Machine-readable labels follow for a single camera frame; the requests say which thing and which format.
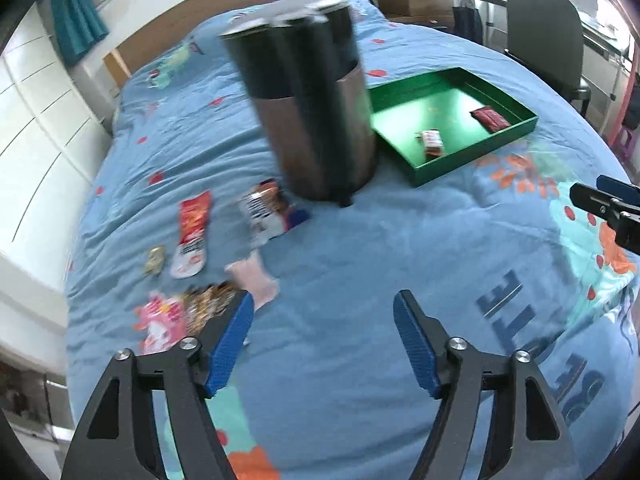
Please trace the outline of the pink cartoon snack packet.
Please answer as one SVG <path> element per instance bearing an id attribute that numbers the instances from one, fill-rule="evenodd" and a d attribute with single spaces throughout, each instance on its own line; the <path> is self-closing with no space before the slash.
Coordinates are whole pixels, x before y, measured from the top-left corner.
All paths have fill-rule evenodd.
<path id="1" fill-rule="evenodd" d="M 145 332 L 142 354 L 164 352 L 186 336 L 186 315 L 180 296 L 166 296 L 154 290 L 149 293 L 148 302 L 136 307 L 134 313 L 138 317 L 134 328 Z"/>

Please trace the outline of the brown gold oatmeal packet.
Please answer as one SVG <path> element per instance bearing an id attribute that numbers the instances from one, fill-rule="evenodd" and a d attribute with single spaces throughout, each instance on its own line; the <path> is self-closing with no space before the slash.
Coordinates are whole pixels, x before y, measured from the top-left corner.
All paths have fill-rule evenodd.
<path id="1" fill-rule="evenodd" d="M 211 318 L 222 315 L 239 287 L 230 281 L 202 288 L 190 287 L 182 296 L 186 334 L 198 336 Z"/>

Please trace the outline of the pale pink striped packet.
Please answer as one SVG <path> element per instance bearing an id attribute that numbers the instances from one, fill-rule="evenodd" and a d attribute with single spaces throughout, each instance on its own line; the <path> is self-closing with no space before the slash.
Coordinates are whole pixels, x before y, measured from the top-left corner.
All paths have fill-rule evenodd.
<path id="1" fill-rule="evenodd" d="M 265 269 L 257 249 L 254 249 L 247 258 L 228 264 L 224 270 L 232 276 L 232 280 L 239 288 L 252 295 L 255 311 L 269 304 L 279 295 L 278 281 Z"/>

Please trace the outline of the red snack packet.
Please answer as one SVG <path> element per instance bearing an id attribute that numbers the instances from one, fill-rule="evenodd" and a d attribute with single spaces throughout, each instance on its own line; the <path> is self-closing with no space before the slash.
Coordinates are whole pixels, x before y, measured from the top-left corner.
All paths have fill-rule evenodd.
<path id="1" fill-rule="evenodd" d="M 510 122 L 496 112 L 491 106 L 483 106 L 472 110 L 471 116 L 477 120 L 489 133 L 497 133 L 510 127 Z"/>

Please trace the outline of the silver blue snack wrapper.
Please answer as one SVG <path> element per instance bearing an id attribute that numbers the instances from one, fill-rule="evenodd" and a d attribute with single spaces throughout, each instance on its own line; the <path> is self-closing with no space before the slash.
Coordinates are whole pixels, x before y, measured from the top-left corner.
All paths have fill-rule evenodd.
<path id="1" fill-rule="evenodd" d="M 238 204 L 250 225 L 253 248 L 264 246 L 310 219 L 310 213 L 293 205 L 274 179 L 253 186 L 238 199 Z"/>

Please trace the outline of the small orange-brown snack bar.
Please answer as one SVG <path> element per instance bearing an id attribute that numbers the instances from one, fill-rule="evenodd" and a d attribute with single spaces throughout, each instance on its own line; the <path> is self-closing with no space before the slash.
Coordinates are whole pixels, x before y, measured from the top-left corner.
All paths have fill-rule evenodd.
<path id="1" fill-rule="evenodd" d="M 445 153 L 444 142 L 437 129 L 422 130 L 416 138 L 420 141 L 427 158 L 439 158 Z"/>

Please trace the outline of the small gold wrapped candy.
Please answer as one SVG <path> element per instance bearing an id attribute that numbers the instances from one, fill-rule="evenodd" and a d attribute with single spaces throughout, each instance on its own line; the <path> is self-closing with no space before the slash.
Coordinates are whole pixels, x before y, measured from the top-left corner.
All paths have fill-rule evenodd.
<path id="1" fill-rule="evenodd" d="M 158 245 L 152 247 L 146 256 L 144 264 L 145 275 L 158 275 L 163 271 L 165 263 L 165 247 Z"/>

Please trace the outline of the blue patterned duvet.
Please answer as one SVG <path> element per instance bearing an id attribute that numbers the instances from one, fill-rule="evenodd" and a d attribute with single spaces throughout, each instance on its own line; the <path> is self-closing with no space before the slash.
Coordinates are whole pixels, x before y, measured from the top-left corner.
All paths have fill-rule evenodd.
<path id="1" fill-rule="evenodd" d="M 229 385 L 209 401 L 245 479 L 405 479 L 437 403 L 416 383 L 393 321 L 396 292 L 475 347 L 532 352 L 591 474 L 631 404 L 639 261 L 608 226 L 570 204 L 572 184 L 625 171 L 567 102 L 510 58 L 468 40 L 394 25 L 350 0 L 369 86 L 461 67 L 538 117 L 525 138 L 413 188 L 388 159 L 340 208 L 260 251 L 277 298 L 258 310 Z M 250 252 L 238 199 L 279 169 L 220 32 L 227 12 L 189 34 L 182 63 L 156 60 L 126 83 L 110 151 L 81 219 L 66 280 L 67 378 L 74 415 L 114 352 L 141 349 L 149 293 L 218 283 Z M 209 191 L 206 261 L 170 275 L 179 207 Z M 163 271 L 145 275 L 149 250 Z"/>

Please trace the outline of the red and white snack sachet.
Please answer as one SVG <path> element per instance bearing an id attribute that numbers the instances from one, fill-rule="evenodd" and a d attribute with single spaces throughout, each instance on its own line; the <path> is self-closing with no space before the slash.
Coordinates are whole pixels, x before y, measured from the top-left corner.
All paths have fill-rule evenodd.
<path id="1" fill-rule="evenodd" d="M 180 240 L 172 257 L 170 275 L 177 280 L 192 278 L 206 261 L 206 226 L 212 193 L 205 191 L 180 203 Z"/>

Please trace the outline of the glass desk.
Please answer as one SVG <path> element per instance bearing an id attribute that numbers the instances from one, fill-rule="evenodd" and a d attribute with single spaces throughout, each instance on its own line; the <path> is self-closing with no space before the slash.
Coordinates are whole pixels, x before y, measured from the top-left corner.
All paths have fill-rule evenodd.
<path id="1" fill-rule="evenodd" d="M 582 25 L 582 36 L 585 44 L 592 50 L 600 52 L 605 58 L 617 56 L 629 58 L 629 47 L 632 44 L 630 33 L 626 27 L 608 26 L 597 20 L 594 10 L 592 14 L 584 12 L 572 0 L 480 0 L 494 6 L 503 6 L 516 18 L 525 11 L 539 11 L 542 18 L 578 18 Z"/>

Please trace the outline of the dark grey office chair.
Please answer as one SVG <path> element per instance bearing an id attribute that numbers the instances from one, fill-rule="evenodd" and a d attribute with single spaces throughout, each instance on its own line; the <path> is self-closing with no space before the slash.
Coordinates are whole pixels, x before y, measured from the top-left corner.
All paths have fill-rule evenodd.
<path id="1" fill-rule="evenodd" d="M 582 103 L 587 115 L 591 88 L 582 78 L 584 36 L 578 18 L 542 18 L 539 11 L 525 11 L 516 18 L 506 10 L 508 39 L 504 53 L 536 74 L 567 102 Z"/>

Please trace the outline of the green shallow tray box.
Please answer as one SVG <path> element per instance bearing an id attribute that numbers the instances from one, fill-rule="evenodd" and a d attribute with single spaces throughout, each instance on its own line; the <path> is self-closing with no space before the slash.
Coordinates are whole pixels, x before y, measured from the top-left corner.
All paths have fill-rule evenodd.
<path id="1" fill-rule="evenodd" d="M 415 188 L 534 131 L 538 117 L 494 84 L 461 67 L 436 70 L 369 90 L 371 126 Z M 491 106 L 510 127 L 489 133 L 471 116 Z M 427 158 L 416 135 L 437 129 L 445 153 Z"/>

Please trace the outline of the black and steel kettle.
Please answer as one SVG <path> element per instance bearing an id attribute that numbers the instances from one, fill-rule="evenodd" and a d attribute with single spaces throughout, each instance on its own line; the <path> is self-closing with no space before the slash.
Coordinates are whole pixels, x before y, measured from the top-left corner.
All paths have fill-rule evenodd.
<path id="1" fill-rule="evenodd" d="M 349 206 L 376 167 L 349 1 L 268 3 L 220 39 L 293 193 Z"/>

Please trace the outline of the teal curtain left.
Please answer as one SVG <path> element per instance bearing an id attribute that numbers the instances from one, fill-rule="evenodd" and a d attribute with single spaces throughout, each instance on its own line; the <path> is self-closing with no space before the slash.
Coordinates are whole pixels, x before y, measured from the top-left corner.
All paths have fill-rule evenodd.
<path id="1" fill-rule="evenodd" d="M 50 0 L 58 50 L 67 67 L 78 64 L 108 35 L 91 0 Z"/>

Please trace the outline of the wooden headboard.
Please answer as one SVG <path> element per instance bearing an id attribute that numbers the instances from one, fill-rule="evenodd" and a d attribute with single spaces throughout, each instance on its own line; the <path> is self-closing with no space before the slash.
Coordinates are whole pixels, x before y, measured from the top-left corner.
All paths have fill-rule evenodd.
<path id="1" fill-rule="evenodd" d="M 183 39 L 202 21 L 234 9 L 273 1 L 277 0 L 183 0 L 109 50 L 103 64 L 116 86 L 122 88 L 133 73 Z"/>

